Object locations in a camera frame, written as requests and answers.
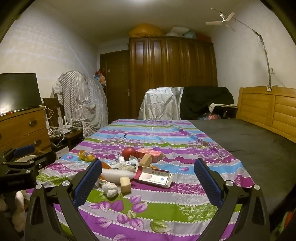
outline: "ceiling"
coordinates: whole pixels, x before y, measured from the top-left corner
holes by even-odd
[[[207,21],[220,19],[211,8],[230,13],[248,0],[41,0],[76,24],[92,42],[99,44],[128,37],[139,23],[150,23],[165,33],[183,26],[207,34]]]

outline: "wardrobe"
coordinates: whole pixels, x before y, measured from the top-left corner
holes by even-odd
[[[213,43],[178,37],[130,39],[131,117],[148,89],[217,86]]]

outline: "black monitor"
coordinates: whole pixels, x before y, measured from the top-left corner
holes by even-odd
[[[41,105],[36,74],[0,74],[0,115]]]

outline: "striped bedsheet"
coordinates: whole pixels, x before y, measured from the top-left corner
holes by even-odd
[[[189,121],[144,120],[117,120],[102,128],[48,166],[37,182],[45,187],[59,185],[84,170],[89,163],[78,159],[79,150],[91,152],[109,164],[130,146],[162,151],[164,157],[155,166],[176,175],[170,188],[132,181],[131,194],[118,195],[114,200],[108,200],[100,188],[93,189],[79,212],[101,241],[196,241],[217,211],[194,174],[194,161],[199,157],[224,180],[243,187],[253,185],[242,163]],[[55,208],[69,232],[59,205]],[[237,206],[222,240],[229,237],[239,210]]]

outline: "screw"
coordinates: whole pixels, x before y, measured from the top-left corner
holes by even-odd
[[[260,186],[259,186],[258,184],[255,184],[255,185],[254,185],[254,188],[255,188],[256,190],[260,190]]]
[[[35,188],[38,190],[38,189],[42,188],[42,185],[41,184],[37,184]]]
[[[68,180],[65,180],[65,181],[62,182],[62,185],[64,187],[68,186],[69,184],[70,184],[70,181],[68,181]]]
[[[233,182],[230,181],[230,180],[228,180],[228,181],[226,181],[226,185],[229,186],[229,187],[232,187],[233,186]]]

